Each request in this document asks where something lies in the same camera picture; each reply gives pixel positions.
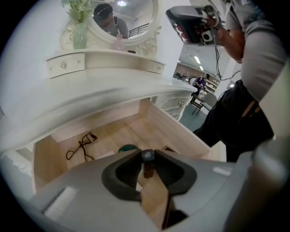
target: seated person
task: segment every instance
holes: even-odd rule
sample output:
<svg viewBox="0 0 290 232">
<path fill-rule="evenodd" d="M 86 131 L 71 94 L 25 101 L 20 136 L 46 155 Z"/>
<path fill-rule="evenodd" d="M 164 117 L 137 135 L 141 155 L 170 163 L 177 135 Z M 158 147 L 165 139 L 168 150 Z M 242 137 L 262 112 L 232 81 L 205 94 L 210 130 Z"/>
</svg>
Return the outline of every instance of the seated person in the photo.
<svg viewBox="0 0 290 232">
<path fill-rule="evenodd" d="M 124 20 L 113 16 L 113 7 L 108 3 L 99 4 L 94 10 L 94 20 L 108 34 L 117 37 L 123 35 L 123 39 L 128 38 L 128 28 Z"/>
<path fill-rule="evenodd" d="M 196 78 L 193 82 L 193 87 L 196 87 L 198 90 L 196 92 L 193 92 L 191 94 L 191 96 L 193 96 L 190 104 L 193 104 L 194 101 L 195 101 L 195 98 L 197 98 L 197 96 L 199 95 L 199 92 L 202 90 L 202 89 L 205 89 L 205 86 L 206 86 L 206 83 L 207 83 L 207 80 L 209 79 L 209 74 L 205 74 L 203 77 L 199 77 L 199 78 Z"/>
</svg>

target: green object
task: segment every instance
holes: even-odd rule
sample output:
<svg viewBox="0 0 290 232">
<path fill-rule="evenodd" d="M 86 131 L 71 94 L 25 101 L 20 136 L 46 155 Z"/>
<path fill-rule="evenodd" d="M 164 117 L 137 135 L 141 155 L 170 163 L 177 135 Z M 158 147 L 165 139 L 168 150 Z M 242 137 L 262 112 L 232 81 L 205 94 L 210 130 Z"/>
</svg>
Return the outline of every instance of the green object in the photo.
<svg viewBox="0 0 290 232">
<path fill-rule="evenodd" d="M 136 149 L 139 149 L 139 148 L 135 145 L 132 145 L 132 144 L 126 144 L 118 150 L 118 153 L 124 152 L 124 151 L 129 151 L 129 150 L 136 150 Z"/>
<path fill-rule="evenodd" d="M 86 48 L 87 44 L 87 25 L 85 23 L 80 23 L 76 25 L 76 30 L 73 36 L 73 49 L 83 49 Z"/>
</svg>

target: ornate mirror frame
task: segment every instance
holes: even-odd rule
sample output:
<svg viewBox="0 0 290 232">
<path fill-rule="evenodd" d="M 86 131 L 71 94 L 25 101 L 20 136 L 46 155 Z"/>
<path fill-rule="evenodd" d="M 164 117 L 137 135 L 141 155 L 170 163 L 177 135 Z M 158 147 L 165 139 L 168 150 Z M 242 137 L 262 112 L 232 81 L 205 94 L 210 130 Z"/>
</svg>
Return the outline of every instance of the ornate mirror frame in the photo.
<svg viewBox="0 0 290 232">
<path fill-rule="evenodd" d="M 122 39 L 126 50 L 136 51 L 139 55 L 146 57 L 154 57 L 157 52 L 156 35 L 159 34 L 158 30 L 161 29 L 160 18 L 162 14 L 161 1 L 152 0 L 153 13 L 150 24 L 147 30 L 133 39 Z M 90 15 L 86 20 L 87 25 L 87 49 L 110 49 L 111 44 L 116 38 L 107 32 L 103 31 L 94 21 Z M 73 50 L 72 38 L 74 35 L 76 24 L 71 20 L 62 33 L 60 44 L 62 50 Z"/>
</svg>

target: chair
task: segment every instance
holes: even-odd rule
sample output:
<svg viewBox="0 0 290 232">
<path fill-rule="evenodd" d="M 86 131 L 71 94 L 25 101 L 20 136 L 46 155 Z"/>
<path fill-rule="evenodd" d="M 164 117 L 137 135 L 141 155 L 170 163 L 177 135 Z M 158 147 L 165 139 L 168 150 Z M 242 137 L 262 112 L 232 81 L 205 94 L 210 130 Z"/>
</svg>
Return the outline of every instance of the chair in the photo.
<svg viewBox="0 0 290 232">
<path fill-rule="evenodd" d="M 198 112 L 200 112 L 202 107 L 204 107 L 208 111 L 210 111 L 213 108 L 213 106 L 217 103 L 217 101 L 218 101 L 217 97 L 213 93 L 208 92 L 204 96 L 203 101 L 198 105 L 198 107 L 193 111 L 193 113 L 191 115 L 193 115 L 197 109 L 199 109 Z"/>
</svg>

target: oval mirror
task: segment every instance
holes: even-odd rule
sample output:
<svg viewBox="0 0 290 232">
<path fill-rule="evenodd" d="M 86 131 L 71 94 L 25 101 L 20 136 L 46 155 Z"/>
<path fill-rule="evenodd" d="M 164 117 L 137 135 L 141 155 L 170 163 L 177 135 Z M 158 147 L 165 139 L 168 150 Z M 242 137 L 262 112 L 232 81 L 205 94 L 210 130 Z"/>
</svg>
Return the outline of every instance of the oval mirror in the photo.
<svg viewBox="0 0 290 232">
<path fill-rule="evenodd" d="M 111 36 L 133 39 L 148 30 L 153 0 L 92 0 L 95 23 Z"/>
</svg>

